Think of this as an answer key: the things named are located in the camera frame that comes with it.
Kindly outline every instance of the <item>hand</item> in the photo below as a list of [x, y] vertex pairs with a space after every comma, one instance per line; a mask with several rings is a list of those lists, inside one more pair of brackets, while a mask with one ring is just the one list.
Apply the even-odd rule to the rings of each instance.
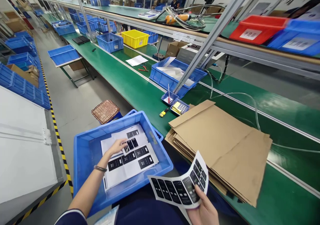
[[114, 155], [115, 153], [120, 152], [125, 146], [127, 146], [127, 143], [125, 142], [127, 139], [122, 138], [122, 139], [117, 139], [114, 144], [111, 146], [111, 148], [106, 151], [106, 153], [110, 156]]
[[195, 185], [195, 190], [202, 203], [195, 209], [187, 209], [192, 225], [219, 225], [218, 212], [207, 195], [201, 191], [198, 185]]

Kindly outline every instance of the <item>red plastic bin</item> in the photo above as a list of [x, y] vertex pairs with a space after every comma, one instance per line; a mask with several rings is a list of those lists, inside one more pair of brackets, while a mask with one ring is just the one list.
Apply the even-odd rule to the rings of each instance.
[[238, 27], [229, 38], [260, 45], [283, 30], [289, 20], [281, 17], [250, 15], [239, 22]]

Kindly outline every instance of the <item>wicker stool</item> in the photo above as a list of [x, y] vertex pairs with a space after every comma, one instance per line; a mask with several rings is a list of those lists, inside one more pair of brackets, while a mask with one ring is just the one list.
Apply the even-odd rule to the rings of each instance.
[[91, 113], [100, 124], [108, 123], [115, 118], [122, 118], [120, 109], [111, 100], [103, 101]]

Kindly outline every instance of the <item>yellow plastic bin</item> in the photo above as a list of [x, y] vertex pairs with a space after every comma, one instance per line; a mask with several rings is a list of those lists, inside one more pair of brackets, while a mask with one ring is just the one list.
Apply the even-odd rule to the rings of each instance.
[[147, 45], [149, 35], [138, 30], [122, 32], [123, 43], [136, 49]]

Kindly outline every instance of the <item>yellow-black floor tape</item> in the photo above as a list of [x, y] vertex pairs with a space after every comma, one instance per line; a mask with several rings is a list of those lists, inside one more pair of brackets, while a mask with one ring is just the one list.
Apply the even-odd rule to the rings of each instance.
[[[38, 45], [37, 42], [35, 41], [36, 44], [36, 48], [37, 48], [37, 53], [39, 56], [39, 50], [38, 50]], [[44, 199], [42, 199], [39, 203], [37, 203], [32, 209], [30, 209], [27, 213], [25, 213], [24, 215], [22, 215], [13, 225], [17, 225], [19, 224], [21, 221], [23, 221], [24, 219], [26, 219], [31, 213], [33, 213], [38, 207], [40, 207], [42, 204], [44, 204], [45, 201], [47, 201], [51, 196], [53, 196], [54, 194], [56, 194], [61, 188], [63, 188], [65, 185], [69, 185], [70, 187], [70, 192], [71, 192], [71, 196], [73, 197], [73, 184], [71, 181], [71, 176], [70, 176], [70, 171], [68, 168], [68, 164], [66, 161], [66, 156], [64, 154], [64, 150], [62, 147], [62, 143], [61, 143], [61, 139], [60, 139], [60, 135], [58, 132], [58, 127], [57, 127], [57, 123], [56, 123], [56, 118], [54, 116], [54, 112], [53, 112], [53, 107], [52, 107], [52, 102], [51, 102], [51, 98], [50, 98], [50, 94], [49, 94], [49, 90], [48, 90], [48, 85], [47, 85], [47, 81], [46, 81], [46, 76], [44, 75], [44, 70], [43, 70], [43, 65], [42, 65], [42, 61], [41, 58], [39, 56], [39, 60], [40, 60], [40, 65], [41, 65], [41, 70], [42, 70], [42, 75], [43, 75], [43, 80], [44, 80], [44, 84], [46, 87], [46, 91], [49, 97], [49, 101], [50, 101], [50, 111], [51, 111], [51, 116], [52, 116], [52, 120], [53, 120], [53, 125], [54, 125], [54, 130], [56, 132], [56, 136], [57, 136], [57, 140], [58, 140], [58, 144], [59, 144], [59, 148], [61, 151], [61, 156], [62, 156], [62, 160], [64, 163], [64, 168], [66, 170], [67, 173], [67, 180], [65, 182], [63, 182], [59, 187], [57, 187], [55, 190], [53, 190], [51, 193], [49, 193]]]

